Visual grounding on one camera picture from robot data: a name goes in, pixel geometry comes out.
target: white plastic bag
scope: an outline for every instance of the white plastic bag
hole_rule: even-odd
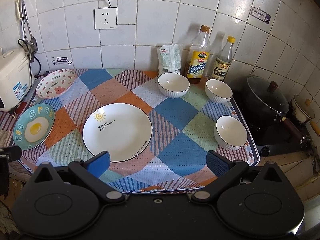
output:
[[[182,44],[163,45],[158,48],[159,75],[166,72],[180,73]]]

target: wooden handle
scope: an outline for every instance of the wooden handle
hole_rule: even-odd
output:
[[[310,104],[311,104],[310,99],[306,99],[305,104],[306,104],[307,106],[310,106]]]
[[[270,93],[273,93],[277,88],[278,88],[278,84],[274,81],[271,81],[267,91]]]
[[[296,128],[296,126],[290,121],[290,119],[284,117],[282,118],[283,124],[288,128],[292,135],[294,135],[298,140],[299,143],[302,144],[303,141],[306,139],[302,132]]]
[[[310,125],[315,131],[316,135],[320,137],[320,128],[317,126],[317,124],[314,121],[310,120]]]

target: egg yolk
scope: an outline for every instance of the egg yolk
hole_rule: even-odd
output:
[[[32,134],[32,135],[35,135],[35,134],[37,134],[38,132],[40,132],[40,130],[41,130],[41,124],[40,123],[35,123],[35,124],[33,124],[31,127],[30,127],[30,133]]]

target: plate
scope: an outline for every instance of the plate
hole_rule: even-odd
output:
[[[148,146],[152,135],[149,117],[140,108],[114,103],[93,112],[84,124],[83,141],[89,152],[108,151],[111,162],[130,160]]]
[[[30,150],[49,136],[56,117],[52,106],[38,104],[28,108],[17,120],[13,129],[13,141],[22,150]]]
[[[52,99],[63,95],[72,86],[76,74],[71,69],[56,70],[42,79],[36,88],[36,95]]]

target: stove knob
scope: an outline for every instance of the stove knob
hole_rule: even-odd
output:
[[[268,157],[269,153],[270,153],[270,149],[268,146],[263,147],[259,152],[260,157]]]

